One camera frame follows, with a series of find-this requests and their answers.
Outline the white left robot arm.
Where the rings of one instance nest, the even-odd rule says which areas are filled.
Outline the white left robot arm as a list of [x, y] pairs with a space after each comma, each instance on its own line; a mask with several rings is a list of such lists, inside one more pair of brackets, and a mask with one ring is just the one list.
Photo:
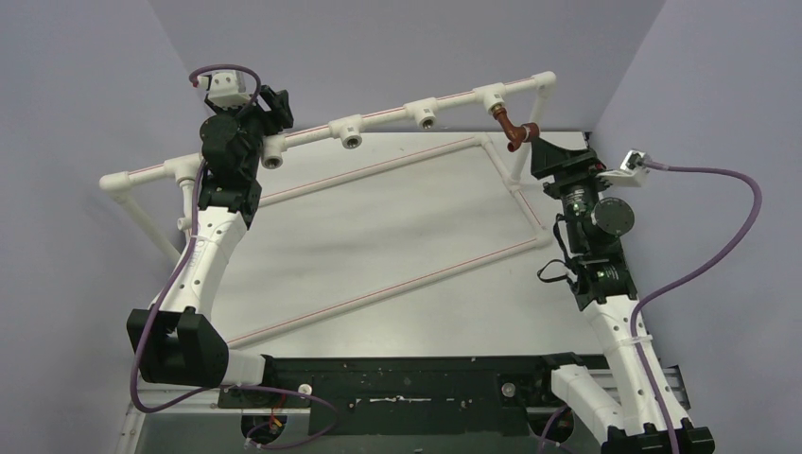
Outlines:
[[210, 321], [223, 274], [258, 209], [264, 142], [294, 123], [287, 91], [263, 85], [259, 95], [264, 106], [251, 100], [229, 107], [207, 97], [214, 113], [200, 127], [188, 243], [150, 309], [134, 309], [126, 328], [136, 355], [134, 376], [198, 388], [242, 386], [255, 405], [267, 406], [281, 383], [270, 371], [270, 357], [232, 349]]

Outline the white pipe frame with tees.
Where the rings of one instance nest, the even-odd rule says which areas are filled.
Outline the white pipe frame with tees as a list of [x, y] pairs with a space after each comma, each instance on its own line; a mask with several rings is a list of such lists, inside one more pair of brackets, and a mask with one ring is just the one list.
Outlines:
[[498, 132], [379, 132], [416, 103], [278, 141], [249, 231], [227, 254], [212, 325], [277, 357], [529, 354], [531, 260], [557, 205]]

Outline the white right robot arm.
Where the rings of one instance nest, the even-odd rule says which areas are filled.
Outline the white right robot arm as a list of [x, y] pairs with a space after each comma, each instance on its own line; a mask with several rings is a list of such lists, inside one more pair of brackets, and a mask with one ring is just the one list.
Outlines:
[[616, 390], [610, 394], [574, 363], [537, 372], [534, 396], [566, 404], [603, 453], [713, 452], [710, 430], [690, 420], [636, 310], [636, 285], [620, 241], [635, 225], [634, 211], [626, 201], [603, 195], [613, 185], [642, 186], [647, 154], [631, 150], [620, 167], [610, 169], [591, 148], [562, 148], [539, 138], [531, 143], [531, 157], [531, 175], [562, 205], [552, 232], [568, 271], [563, 279], [600, 343]]

